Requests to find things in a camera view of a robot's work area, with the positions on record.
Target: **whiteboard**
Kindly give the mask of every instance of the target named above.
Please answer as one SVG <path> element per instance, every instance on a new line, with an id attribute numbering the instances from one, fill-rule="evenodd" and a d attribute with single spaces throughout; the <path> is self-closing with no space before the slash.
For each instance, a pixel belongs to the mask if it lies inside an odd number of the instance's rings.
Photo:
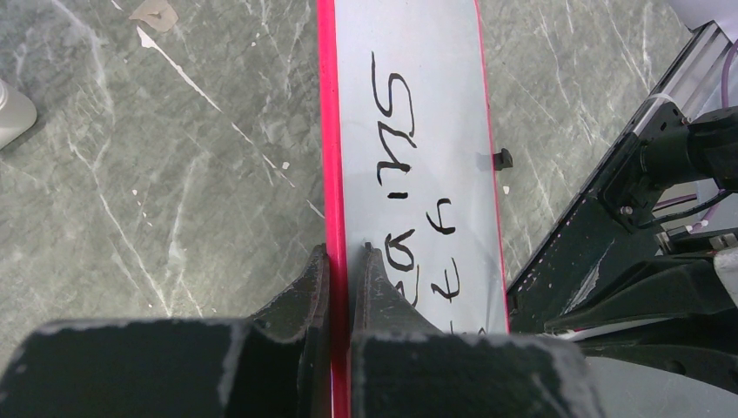
<path id="1" fill-rule="evenodd" d="M 479 17 L 473 0 L 336 0 L 349 280 L 365 242 L 446 332 L 505 333 Z"/>

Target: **paper scrap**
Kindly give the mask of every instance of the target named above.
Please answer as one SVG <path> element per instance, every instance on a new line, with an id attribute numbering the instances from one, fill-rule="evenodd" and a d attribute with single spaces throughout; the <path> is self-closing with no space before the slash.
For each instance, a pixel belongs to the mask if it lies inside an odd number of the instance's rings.
<path id="1" fill-rule="evenodd" d="M 174 27 L 179 16 L 166 0 L 144 0 L 128 19 L 141 20 L 157 32 L 166 32 Z"/>

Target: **white bottle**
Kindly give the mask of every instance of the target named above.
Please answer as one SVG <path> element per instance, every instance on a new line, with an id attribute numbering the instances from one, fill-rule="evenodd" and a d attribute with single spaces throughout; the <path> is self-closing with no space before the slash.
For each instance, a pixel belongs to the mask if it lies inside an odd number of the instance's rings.
<path id="1" fill-rule="evenodd" d="M 36 123 L 36 106 L 0 80 L 0 149 Z"/>

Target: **black cable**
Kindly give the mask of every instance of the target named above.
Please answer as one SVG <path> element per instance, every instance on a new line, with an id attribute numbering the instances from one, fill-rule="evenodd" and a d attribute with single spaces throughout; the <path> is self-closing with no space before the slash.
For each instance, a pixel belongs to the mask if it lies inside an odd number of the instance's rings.
<path id="1" fill-rule="evenodd" d="M 686 218 L 687 216 L 692 216 L 695 213 L 699 213 L 699 212 L 704 211 L 705 209 L 708 209 L 710 206 L 714 206 L 715 204 L 717 204 L 721 200 L 725 199 L 726 197 L 730 196 L 731 194 L 733 194 L 733 193 L 732 192 L 729 192 L 727 190 L 723 190 L 722 192 L 717 193 L 715 195 L 715 197 L 713 197 L 712 199 L 708 200 L 707 202 L 700 203 L 699 205 L 697 205 L 697 206 L 695 206 L 695 207 L 693 207 L 691 209 L 687 209 L 684 212 L 672 213 L 670 215 L 665 215 L 665 216 L 662 216 L 660 218 L 651 219 L 648 222 L 645 222 L 643 224 L 638 225 L 638 227 L 640 229 L 648 229 L 648 228 L 650 228 L 651 226 L 654 226 L 654 225 L 660 225 L 660 224 L 663 224 L 663 223 L 666 223 L 666 222 L 670 222 L 672 220 L 677 220 L 677 219 Z"/>
<path id="2" fill-rule="evenodd" d="M 687 202 L 694 202 L 695 200 L 697 200 L 697 198 L 691 198 L 691 199 L 686 199 L 686 200 L 680 200 L 680 201 L 678 201 L 678 202 L 670 203 L 670 204 L 668 204 L 668 205 L 664 205 L 664 206 L 659 206 L 659 207 L 655 208 L 655 209 L 653 210 L 653 212 L 657 212 L 657 211 L 663 211 L 664 209 L 667 209 L 667 208 L 669 208 L 669 207 L 672 207 L 672 206 L 677 206 L 677 205 L 681 205 L 682 203 L 687 203 Z"/>

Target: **red board edge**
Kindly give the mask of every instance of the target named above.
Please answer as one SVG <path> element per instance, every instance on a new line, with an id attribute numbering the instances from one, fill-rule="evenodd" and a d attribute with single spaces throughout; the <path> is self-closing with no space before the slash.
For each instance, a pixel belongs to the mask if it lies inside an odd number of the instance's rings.
<path id="1" fill-rule="evenodd" d="M 486 125 L 489 130 L 489 149 L 494 155 L 494 140 L 492 135 L 492 108 L 489 105 L 489 88 L 486 81 L 486 61 L 484 55 L 484 35 L 482 34 L 482 10 L 480 9 L 480 1 L 474 0 L 474 7 L 477 9 L 477 25 L 480 30 L 480 54 L 482 56 L 482 79 L 485 86 L 485 105 L 486 105 Z M 494 209 L 497 212 L 497 240 L 500 243 L 500 269 L 502 270 L 502 303 L 505 304 L 505 330 L 510 334 L 510 319 L 507 316 L 507 286 L 505 286 L 505 259 L 502 254 L 502 225 L 500 224 L 500 199 L 497 197 L 497 174 L 494 170 L 494 160 L 492 166 L 492 187 L 494 187 Z"/>
<path id="2" fill-rule="evenodd" d="M 323 183 L 325 189 L 325 242 L 331 269 L 331 388 L 333 418 L 349 418 L 350 375 L 348 275 L 346 224 L 341 163 L 339 113 L 339 68 L 336 47 L 336 5 L 318 0 L 318 66 L 320 81 L 320 124 L 323 137 Z"/>

